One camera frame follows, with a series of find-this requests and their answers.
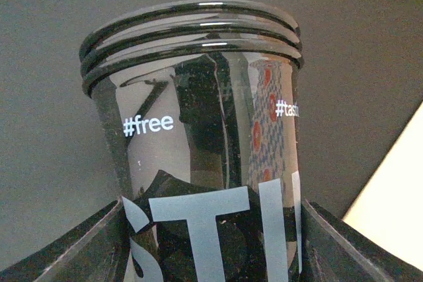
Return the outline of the blue checkered paper bag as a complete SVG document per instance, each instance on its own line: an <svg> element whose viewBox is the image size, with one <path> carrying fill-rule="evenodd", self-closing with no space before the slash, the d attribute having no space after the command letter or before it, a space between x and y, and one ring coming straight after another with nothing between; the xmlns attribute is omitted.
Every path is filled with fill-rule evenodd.
<svg viewBox="0 0 423 282"><path fill-rule="evenodd" d="M422 269L421 107L343 220L394 256Z"/></svg>

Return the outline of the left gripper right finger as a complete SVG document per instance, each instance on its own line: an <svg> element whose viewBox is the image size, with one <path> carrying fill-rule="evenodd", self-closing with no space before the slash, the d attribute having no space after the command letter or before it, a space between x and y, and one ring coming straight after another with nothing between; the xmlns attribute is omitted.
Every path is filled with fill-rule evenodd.
<svg viewBox="0 0 423 282"><path fill-rule="evenodd" d="M301 202L300 281L421 281L422 271L392 255L315 202Z"/></svg>

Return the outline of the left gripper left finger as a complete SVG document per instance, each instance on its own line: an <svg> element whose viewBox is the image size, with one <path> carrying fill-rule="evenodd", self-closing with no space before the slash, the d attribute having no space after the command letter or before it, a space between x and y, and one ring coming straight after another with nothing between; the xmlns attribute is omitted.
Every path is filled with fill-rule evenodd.
<svg viewBox="0 0 423 282"><path fill-rule="evenodd" d="M117 199L88 219L1 272L2 281L123 281L128 232Z"/></svg>

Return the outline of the black coffee cup stack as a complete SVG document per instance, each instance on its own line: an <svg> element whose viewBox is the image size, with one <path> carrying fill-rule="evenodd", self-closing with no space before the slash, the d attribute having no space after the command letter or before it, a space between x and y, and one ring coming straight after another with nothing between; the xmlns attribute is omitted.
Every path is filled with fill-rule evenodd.
<svg viewBox="0 0 423 282"><path fill-rule="evenodd" d="M300 29L240 0L91 32L79 59L122 191L136 281L298 281Z"/></svg>

